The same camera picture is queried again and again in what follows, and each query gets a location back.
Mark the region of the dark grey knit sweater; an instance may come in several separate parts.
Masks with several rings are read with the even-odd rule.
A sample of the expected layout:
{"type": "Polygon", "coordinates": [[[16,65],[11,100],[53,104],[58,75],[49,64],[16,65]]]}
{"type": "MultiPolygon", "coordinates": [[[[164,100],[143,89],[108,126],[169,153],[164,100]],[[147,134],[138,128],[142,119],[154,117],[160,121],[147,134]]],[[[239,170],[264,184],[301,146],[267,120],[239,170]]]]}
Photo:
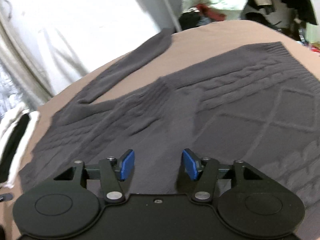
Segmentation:
{"type": "Polygon", "coordinates": [[[161,31],[103,71],[52,117],[20,171],[23,191],[76,160],[97,164],[135,152],[131,193],[191,189],[182,151],[241,159],[298,195],[319,202],[319,81],[279,43],[242,46],[114,100],[96,103],[172,44],[161,31]]]}

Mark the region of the black folded garment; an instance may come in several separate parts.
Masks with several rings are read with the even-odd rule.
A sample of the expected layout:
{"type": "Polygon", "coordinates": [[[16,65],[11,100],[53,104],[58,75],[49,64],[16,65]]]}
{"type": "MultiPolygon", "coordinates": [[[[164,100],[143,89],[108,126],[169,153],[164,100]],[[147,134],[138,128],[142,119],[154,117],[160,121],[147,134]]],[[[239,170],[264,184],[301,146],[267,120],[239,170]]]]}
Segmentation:
{"type": "Polygon", "coordinates": [[[21,116],[20,120],[17,122],[16,126],[13,128],[10,133],[7,142],[4,145],[3,154],[1,157],[1,183],[7,181],[9,177],[10,165],[13,160],[14,155],[16,154],[18,145],[25,130],[30,121],[29,114],[24,114],[21,116]]]}

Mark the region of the crumpled silver foil curtain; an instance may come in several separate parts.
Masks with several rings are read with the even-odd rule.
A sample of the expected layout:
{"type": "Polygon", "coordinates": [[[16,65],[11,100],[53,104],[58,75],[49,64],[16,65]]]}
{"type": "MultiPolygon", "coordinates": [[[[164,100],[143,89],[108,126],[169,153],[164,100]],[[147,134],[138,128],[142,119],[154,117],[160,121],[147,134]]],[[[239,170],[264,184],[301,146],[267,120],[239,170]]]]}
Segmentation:
{"type": "Polygon", "coordinates": [[[17,107],[20,103],[24,104],[24,100],[20,88],[2,65],[0,75],[0,111],[2,119],[8,110],[17,107]]]}

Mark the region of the beige curtain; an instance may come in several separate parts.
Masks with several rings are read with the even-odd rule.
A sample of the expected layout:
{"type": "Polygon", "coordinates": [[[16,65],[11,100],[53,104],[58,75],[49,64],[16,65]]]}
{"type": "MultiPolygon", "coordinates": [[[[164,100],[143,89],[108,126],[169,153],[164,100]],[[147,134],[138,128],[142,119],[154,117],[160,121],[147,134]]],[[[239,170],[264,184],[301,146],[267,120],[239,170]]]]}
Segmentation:
{"type": "Polygon", "coordinates": [[[15,35],[4,12],[1,12],[1,63],[32,106],[39,107],[54,96],[43,68],[15,35]]]}

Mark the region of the brown bed sheet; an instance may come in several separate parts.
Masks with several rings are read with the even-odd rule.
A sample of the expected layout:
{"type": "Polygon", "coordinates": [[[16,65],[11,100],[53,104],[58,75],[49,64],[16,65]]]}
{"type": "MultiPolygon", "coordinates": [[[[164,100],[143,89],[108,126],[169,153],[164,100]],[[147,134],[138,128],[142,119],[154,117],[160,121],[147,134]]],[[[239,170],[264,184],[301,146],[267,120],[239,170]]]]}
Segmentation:
{"type": "MultiPolygon", "coordinates": [[[[108,92],[97,98],[96,103],[117,99],[155,82],[160,77],[173,74],[242,46],[258,43],[281,43],[291,56],[319,81],[319,56],[316,53],[293,39],[256,22],[244,20],[215,22],[175,34],[171,32],[171,36],[171,46],[158,59],[149,62],[117,83],[108,92]]],[[[20,171],[32,161],[34,147],[51,126],[53,115],[98,75],[129,54],[121,55],[87,74],[40,107],[41,117],[28,144],[20,171]]],[[[135,167],[129,179],[123,183],[128,194],[131,193],[129,187],[134,170],[135,167]]],[[[11,190],[14,198],[18,198],[25,192],[21,186],[20,171],[15,186],[11,190]]],[[[306,215],[299,226],[298,236],[302,239],[319,239],[319,202],[314,206],[307,207],[305,205],[305,207],[306,215]]]]}

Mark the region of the white cloth draped chair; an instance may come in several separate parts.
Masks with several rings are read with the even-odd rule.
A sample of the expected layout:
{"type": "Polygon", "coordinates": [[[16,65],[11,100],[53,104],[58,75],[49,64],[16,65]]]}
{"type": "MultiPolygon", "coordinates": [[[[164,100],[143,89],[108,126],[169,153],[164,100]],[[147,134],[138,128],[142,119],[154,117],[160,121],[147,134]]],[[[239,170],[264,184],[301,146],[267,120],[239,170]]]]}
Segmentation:
{"type": "Polygon", "coordinates": [[[173,26],[165,0],[1,0],[1,12],[51,96],[173,26]]]}

